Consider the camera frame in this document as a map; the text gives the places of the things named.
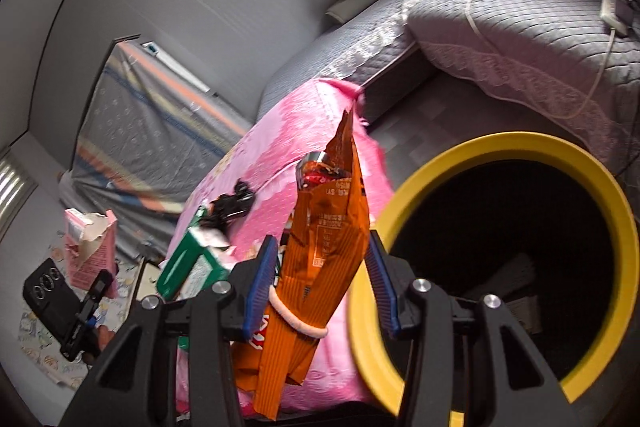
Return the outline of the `pink white carton box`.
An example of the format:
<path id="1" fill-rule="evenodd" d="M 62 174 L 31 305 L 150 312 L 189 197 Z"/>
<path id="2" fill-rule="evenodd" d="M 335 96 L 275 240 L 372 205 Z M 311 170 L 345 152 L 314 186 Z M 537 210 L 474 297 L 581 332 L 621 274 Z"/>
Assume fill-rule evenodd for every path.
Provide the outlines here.
<path id="1" fill-rule="evenodd" d="M 117 218 L 106 213 L 65 210 L 64 257 L 67 282 L 88 291 L 101 270 L 116 279 Z"/>

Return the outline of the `orange snack bag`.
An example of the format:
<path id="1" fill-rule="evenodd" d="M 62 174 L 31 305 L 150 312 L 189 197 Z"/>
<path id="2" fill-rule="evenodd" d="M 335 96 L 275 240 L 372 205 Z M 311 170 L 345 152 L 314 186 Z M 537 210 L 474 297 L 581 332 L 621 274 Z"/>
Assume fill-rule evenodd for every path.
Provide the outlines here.
<path id="1" fill-rule="evenodd" d="M 284 387 L 306 378 L 368 249 L 369 205 L 352 112 L 343 114 L 324 153 L 326 159 L 300 165 L 266 324 L 255 332 L 260 338 L 231 347 L 236 387 L 251 393 L 254 411 L 269 419 L 277 417 Z"/>

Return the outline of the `black plastic bag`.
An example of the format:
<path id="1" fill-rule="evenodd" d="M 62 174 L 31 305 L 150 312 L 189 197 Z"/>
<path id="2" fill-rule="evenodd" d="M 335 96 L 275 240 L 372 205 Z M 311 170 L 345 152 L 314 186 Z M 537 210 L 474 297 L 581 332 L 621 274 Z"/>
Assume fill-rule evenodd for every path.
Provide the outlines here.
<path id="1" fill-rule="evenodd" d="M 235 182 L 231 194 L 221 194 L 204 205 L 198 215 L 201 228 L 213 229 L 227 234 L 230 225 L 250 212 L 255 202 L 255 193 L 243 180 Z"/>

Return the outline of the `yellow rimmed trash bin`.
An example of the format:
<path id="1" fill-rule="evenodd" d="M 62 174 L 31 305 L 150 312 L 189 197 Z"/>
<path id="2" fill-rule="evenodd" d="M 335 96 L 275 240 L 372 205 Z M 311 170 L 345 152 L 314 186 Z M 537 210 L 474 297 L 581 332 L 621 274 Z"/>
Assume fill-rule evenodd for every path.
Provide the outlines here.
<path id="1" fill-rule="evenodd" d="M 349 295 L 375 426 L 611 426 L 639 388 L 639 234 L 620 184 L 535 132 L 446 150 L 374 227 L 398 299 L 390 337 L 366 264 Z"/>

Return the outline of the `white low cabinet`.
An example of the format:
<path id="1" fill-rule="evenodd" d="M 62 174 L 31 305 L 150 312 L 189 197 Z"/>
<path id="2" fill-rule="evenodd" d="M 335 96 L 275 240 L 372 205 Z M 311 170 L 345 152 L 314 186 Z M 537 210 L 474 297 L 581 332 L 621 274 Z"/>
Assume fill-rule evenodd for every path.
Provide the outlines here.
<path id="1" fill-rule="evenodd" d="M 130 309 L 132 309 L 138 301 L 141 301 L 149 295 L 154 295 L 162 299 L 162 296 L 156 288 L 157 280 L 160 278 L 160 272 L 162 272 L 160 267 L 153 265 L 153 263 L 146 259 L 143 260 L 136 283 L 134 283 L 134 289 L 132 290 Z"/>

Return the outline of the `green tissue pack middle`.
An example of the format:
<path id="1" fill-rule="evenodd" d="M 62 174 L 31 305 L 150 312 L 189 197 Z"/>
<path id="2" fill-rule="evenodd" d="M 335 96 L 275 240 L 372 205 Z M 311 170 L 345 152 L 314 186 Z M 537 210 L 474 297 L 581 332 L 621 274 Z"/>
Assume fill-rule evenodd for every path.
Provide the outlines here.
<path id="1" fill-rule="evenodd" d="M 215 229 L 190 227 L 164 264 L 156 291 L 165 301 L 195 297 L 228 277 L 235 247 Z"/>

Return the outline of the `small green white pack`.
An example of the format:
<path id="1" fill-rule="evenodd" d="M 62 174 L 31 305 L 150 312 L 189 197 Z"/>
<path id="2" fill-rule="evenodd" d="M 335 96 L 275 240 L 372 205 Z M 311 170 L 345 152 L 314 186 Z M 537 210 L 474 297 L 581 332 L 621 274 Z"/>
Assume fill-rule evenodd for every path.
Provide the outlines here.
<path id="1" fill-rule="evenodd" d="M 201 221 L 208 217 L 208 206 L 207 205 L 199 205 L 196 208 L 193 217 L 189 221 L 188 227 L 198 227 Z"/>

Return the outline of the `striped grey mattress leaning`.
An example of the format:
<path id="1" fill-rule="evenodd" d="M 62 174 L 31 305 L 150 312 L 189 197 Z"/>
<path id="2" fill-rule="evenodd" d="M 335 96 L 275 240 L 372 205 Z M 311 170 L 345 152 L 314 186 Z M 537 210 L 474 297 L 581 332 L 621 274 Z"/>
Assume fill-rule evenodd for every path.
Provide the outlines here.
<path id="1" fill-rule="evenodd" d="M 250 126 L 136 40 L 117 41 L 82 117 L 72 167 L 58 184 L 61 202 L 113 211 L 123 256 L 167 254 L 194 188 Z"/>

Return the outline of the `grey flat pillow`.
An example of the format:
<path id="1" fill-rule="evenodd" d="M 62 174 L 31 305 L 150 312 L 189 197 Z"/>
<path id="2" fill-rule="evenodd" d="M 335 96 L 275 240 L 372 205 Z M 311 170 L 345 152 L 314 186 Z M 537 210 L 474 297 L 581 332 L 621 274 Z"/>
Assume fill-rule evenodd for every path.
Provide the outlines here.
<path id="1" fill-rule="evenodd" d="M 378 0 L 338 0 L 326 10 L 326 16 L 334 23 L 343 25 Z"/>

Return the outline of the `grey quilted sofa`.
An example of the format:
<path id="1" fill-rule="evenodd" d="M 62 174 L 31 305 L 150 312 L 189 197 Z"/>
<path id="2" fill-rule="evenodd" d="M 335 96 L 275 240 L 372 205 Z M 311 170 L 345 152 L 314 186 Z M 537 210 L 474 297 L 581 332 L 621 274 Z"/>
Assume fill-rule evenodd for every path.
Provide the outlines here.
<path id="1" fill-rule="evenodd" d="M 268 81 L 258 113 L 314 77 L 359 84 L 411 51 L 548 117 L 615 174 L 639 165 L 639 33 L 612 37 L 600 0 L 378 0 Z"/>

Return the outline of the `white power adapter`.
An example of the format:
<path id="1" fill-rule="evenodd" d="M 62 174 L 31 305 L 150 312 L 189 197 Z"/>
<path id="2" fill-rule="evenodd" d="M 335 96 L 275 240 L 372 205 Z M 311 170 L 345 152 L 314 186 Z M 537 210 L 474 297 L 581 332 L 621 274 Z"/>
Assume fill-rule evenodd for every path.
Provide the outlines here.
<path id="1" fill-rule="evenodd" d="M 627 37 L 634 23 L 634 10 L 626 0 L 602 0 L 600 17 L 617 35 Z"/>

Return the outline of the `black smartphone on mount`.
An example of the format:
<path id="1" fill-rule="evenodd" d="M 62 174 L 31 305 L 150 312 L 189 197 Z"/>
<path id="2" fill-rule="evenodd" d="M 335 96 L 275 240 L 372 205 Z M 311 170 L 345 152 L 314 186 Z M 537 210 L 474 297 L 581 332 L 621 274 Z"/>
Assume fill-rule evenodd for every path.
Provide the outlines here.
<path id="1" fill-rule="evenodd" d="M 51 258 L 44 260 L 23 284 L 23 298 L 37 319 L 60 343 L 63 326 L 80 299 L 67 285 L 62 272 Z"/>

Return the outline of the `wall vent grille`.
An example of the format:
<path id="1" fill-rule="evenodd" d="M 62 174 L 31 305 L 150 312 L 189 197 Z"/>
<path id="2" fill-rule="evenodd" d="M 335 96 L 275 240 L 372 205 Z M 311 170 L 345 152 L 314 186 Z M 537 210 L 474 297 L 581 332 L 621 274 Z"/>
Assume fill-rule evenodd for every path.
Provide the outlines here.
<path id="1" fill-rule="evenodd" d="M 17 157 L 6 147 L 0 162 L 0 239 L 38 186 Z"/>

